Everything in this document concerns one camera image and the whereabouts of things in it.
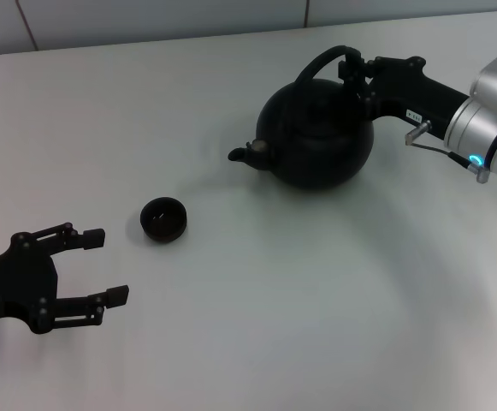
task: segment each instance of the label sticker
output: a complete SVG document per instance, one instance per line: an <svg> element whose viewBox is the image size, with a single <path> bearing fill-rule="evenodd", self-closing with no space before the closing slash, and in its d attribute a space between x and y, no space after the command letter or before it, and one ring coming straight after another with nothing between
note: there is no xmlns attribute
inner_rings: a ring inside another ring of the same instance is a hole
<svg viewBox="0 0 497 411"><path fill-rule="evenodd" d="M423 121L423 118L420 115L418 115L418 113L414 113L411 110L407 110L406 113L405 113L405 116L408 117L408 118L411 118L415 122L419 122L420 123L420 122Z"/></svg>

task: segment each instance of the teapot spout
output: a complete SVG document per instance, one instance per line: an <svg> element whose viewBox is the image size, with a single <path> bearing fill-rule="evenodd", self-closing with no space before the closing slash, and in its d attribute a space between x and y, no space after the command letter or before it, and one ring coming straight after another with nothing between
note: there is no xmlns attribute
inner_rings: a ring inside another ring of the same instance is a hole
<svg viewBox="0 0 497 411"><path fill-rule="evenodd" d="M271 150L267 141L254 140L246 143L246 148L235 148L229 155L229 161L236 161L249 165L253 169L271 170Z"/></svg>

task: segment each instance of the small bowl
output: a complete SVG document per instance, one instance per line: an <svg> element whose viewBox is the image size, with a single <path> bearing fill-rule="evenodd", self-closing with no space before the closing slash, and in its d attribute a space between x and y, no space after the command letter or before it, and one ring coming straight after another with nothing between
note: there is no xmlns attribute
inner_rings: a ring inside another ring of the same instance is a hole
<svg viewBox="0 0 497 411"><path fill-rule="evenodd" d="M171 242L186 230L186 208L176 199L161 197L147 203L139 215L139 222L153 241Z"/></svg>

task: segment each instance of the teapot handle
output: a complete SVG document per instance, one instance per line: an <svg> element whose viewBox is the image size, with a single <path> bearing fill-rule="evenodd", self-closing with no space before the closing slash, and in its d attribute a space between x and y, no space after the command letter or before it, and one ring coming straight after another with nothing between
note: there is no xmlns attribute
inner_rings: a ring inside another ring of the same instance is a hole
<svg viewBox="0 0 497 411"><path fill-rule="evenodd" d="M294 116L292 116L292 111L295 108L295 101L299 95L299 91L304 85L308 84L317 73L324 68L324 66L330 64L336 58L346 56L348 63L354 63L361 69L364 68L364 60L360 56L360 51L353 49L352 47L347 47L346 45L336 45L331 49L326 50L321 55L316 57L312 62L303 69L299 74L296 81L293 83L291 96L286 107L286 123L287 135L291 135L290 131L293 128Z"/></svg>

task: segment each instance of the white tabletop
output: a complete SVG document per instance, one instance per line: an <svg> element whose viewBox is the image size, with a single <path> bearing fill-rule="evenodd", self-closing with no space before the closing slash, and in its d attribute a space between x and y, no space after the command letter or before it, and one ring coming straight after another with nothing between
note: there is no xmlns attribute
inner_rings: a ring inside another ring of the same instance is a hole
<svg viewBox="0 0 497 411"><path fill-rule="evenodd" d="M341 44L468 92L497 13L0 57L0 253L101 227L104 248L55 257L58 295L131 289L100 327L0 320L0 410L497 410L497 177L405 147L394 118L324 194L227 161ZM162 196L188 227L156 247L139 211Z"/></svg>

